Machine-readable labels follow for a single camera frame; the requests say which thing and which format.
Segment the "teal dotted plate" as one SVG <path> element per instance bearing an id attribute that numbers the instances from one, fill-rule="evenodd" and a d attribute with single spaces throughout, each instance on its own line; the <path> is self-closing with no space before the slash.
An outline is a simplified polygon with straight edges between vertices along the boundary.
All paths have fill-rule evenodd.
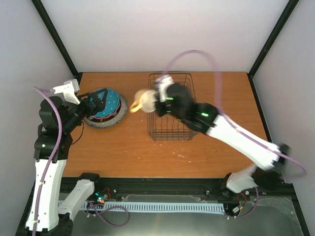
<path id="1" fill-rule="evenodd" d="M 107 99 L 106 99 L 106 105 L 117 105 L 120 102 L 119 95 L 116 91 L 112 90 L 111 88 L 108 89 Z"/>

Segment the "yellow mug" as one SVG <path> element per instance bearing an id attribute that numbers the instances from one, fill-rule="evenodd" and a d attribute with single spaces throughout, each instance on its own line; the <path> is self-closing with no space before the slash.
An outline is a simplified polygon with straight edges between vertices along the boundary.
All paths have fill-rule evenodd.
<path id="1" fill-rule="evenodd" d="M 156 90 L 148 90 L 141 89 L 134 95 L 134 102 L 130 106 L 129 111 L 131 113 L 135 113 L 139 110 L 142 110 L 145 113 L 151 113 L 156 110 L 155 102 L 156 98 Z"/>

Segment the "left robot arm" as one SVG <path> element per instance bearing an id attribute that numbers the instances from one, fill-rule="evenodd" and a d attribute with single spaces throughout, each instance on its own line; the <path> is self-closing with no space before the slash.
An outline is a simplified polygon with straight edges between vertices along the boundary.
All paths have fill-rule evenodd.
<path id="1" fill-rule="evenodd" d="M 73 142 L 71 132 L 84 118 L 101 112 L 105 103 L 97 91 L 77 96 L 77 90 L 70 86 L 55 87 L 51 97 L 45 89 L 34 90 L 44 98 L 39 111 L 42 123 L 34 144 L 35 184 L 31 207 L 16 235 L 69 236 L 84 202 L 102 194 L 99 175 L 83 173 L 63 204 L 59 204 L 62 175 Z"/>

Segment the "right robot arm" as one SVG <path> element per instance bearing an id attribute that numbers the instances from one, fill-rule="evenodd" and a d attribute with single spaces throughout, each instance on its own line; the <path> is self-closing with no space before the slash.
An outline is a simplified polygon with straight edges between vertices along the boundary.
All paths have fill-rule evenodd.
<path id="1" fill-rule="evenodd" d="M 253 165 L 237 173 L 228 173 L 222 191 L 240 193 L 260 187 L 275 190 L 280 182 L 289 147 L 267 142 L 221 114 L 209 103 L 196 103 L 187 87 L 175 83 L 157 83 L 155 102 L 159 116 L 172 115 L 189 129 L 218 139 L 242 153 Z"/>

